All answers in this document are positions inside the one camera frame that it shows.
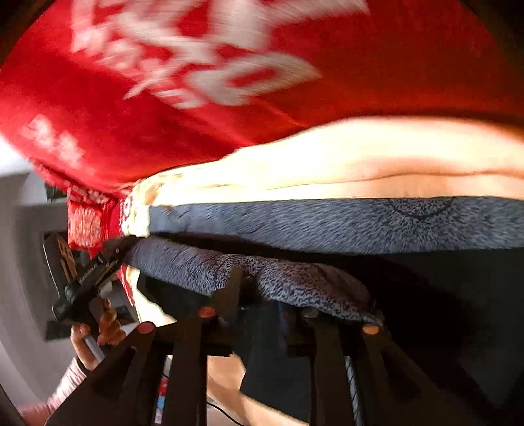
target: white wall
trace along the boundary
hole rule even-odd
[[[29,173],[31,164],[16,152],[0,133],[0,176]]]
[[[17,406],[45,400],[74,353],[67,340],[44,341],[42,320],[48,313],[35,312],[35,306],[43,306],[35,299],[44,297],[47,306],[53,297],[36,233],[47,220],[60,219],[62,229],[67,225],[67,212],[58,210],[65,205],[40,205],[43,191],[36,176],[0,177],[0,381]]]

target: hand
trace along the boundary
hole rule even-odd
[[[109,300],[104,300],[105,312],[100,317],[99,336],[97,343],[99,345],[118,345],[125,339],[125,331],[120,329],[120,323],[116,320],[116,311],[111,308]],[[71,343],[78,355],[78,359],[89,370],[93,371],[99,364],[91,350],[84,342],[84,338],[91,332],[87,324],[74,324],[71,327]]]

